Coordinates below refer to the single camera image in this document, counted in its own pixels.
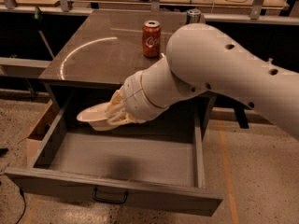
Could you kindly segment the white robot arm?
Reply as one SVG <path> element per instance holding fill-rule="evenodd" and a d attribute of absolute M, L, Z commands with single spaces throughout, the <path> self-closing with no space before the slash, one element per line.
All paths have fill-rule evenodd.
<path fill-rule="evenodd" d="M 237 100 L 299 139 L 299 74 L 261 60 L 204 23 L 179 28 L 161 60 L 125 79 L 107 106 L 107 122 L 153 120 L 206 91 Z"/>

